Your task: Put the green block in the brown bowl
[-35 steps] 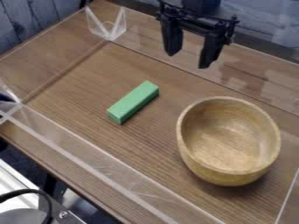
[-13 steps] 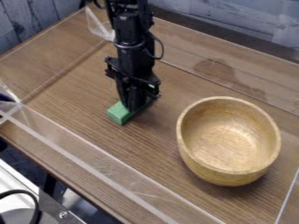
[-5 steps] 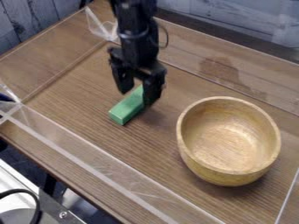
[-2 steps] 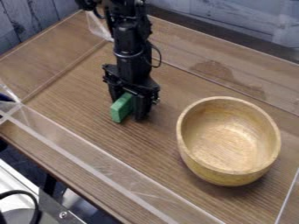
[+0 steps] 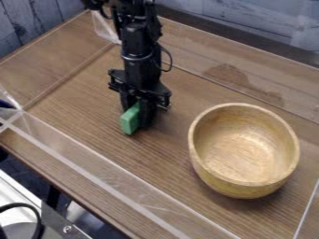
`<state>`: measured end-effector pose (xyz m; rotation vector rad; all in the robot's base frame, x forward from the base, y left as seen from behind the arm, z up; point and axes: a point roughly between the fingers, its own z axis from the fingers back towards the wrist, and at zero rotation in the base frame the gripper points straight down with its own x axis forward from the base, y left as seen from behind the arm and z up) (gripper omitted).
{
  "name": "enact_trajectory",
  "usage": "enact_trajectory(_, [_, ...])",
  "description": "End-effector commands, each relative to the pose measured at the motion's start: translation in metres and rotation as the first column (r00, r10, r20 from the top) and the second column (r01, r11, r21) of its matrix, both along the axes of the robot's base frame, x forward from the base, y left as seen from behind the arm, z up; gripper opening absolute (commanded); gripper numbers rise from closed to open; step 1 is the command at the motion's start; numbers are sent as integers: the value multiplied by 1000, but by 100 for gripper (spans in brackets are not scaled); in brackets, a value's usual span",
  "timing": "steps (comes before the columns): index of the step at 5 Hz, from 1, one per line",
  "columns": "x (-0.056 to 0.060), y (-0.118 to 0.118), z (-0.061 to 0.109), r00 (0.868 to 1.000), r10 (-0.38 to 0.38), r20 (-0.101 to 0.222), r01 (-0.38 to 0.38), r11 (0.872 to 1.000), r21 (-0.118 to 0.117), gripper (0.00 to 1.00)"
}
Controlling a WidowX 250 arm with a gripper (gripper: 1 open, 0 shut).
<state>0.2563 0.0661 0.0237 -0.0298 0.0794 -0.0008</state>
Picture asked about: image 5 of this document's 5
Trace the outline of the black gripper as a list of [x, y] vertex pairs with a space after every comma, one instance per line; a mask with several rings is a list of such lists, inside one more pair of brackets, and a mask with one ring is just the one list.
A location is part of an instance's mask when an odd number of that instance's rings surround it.
[[152, 125], [157, 113], [157, 106], [169, 107], [172, 95], [160, 82], [160, 54], [153, 53], [142, 58], [122, 56], [124, 69], [110, 69], [108, 88], [120, 94], [124, 111], [140, 99], [140, 127]]

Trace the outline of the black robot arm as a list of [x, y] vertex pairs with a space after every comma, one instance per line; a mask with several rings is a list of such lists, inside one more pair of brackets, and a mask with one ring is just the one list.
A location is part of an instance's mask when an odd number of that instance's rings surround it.
[[148, 128], [158, 109], [168, 109], [172, 92], [160, 82], [161, 24], [154, 0], [82, 0], [89, 10], [113, 21], [121, 41], [122, 69], [109, 69], [108, 88], [120, 94], [121, 125], [133, 132]]

